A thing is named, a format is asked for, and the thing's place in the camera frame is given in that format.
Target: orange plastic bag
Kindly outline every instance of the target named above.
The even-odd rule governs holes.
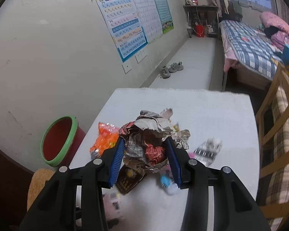
[[[119,138],[119,128],[109,123],[99,122],[99,136],[94,145],[90,148],[91,158],[97,158],[102,155],[105,149],[116,145]]]

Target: wall poster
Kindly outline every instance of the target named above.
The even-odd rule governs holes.
[[[123,62],[148,44],[134,0],[96,0]]]
[[[163,34],[173,29],[173,21],[167,0],[154,0],[163,27]]]
[[[154,0],[134,0],[148,43],[163,35],[162,24]]]

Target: red bucket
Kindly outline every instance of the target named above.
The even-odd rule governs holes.
[[[52,167],[68,167],[85,135],[75,117],[56,120],[46,130],[41,142],[43,160]]]
[[[202,25],[196,25],[196,34],[198,37],[204,37],[204,28]]]

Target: red crumpled paper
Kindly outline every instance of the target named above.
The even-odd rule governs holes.
[[[161,163],[166,160],[166,150],[164,147],[156,146],[154,147],[152,144],[148,143],[147,148],[145,150],[145,154],[152,165]]]

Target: gray sneaker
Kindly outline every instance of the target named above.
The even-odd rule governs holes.
[[[160,76],[163,78],[163,79],[167,79],[170,77],[170,73],[167,69],[167,67],[162,67],[161,71],[160,71]]]
[[[184,67],[182,65],[182,62],[180,61],[179,63],[174,62],[171,64],[170,68],[168,69],[170,73],[175,73],[177,71],[182,70]]]

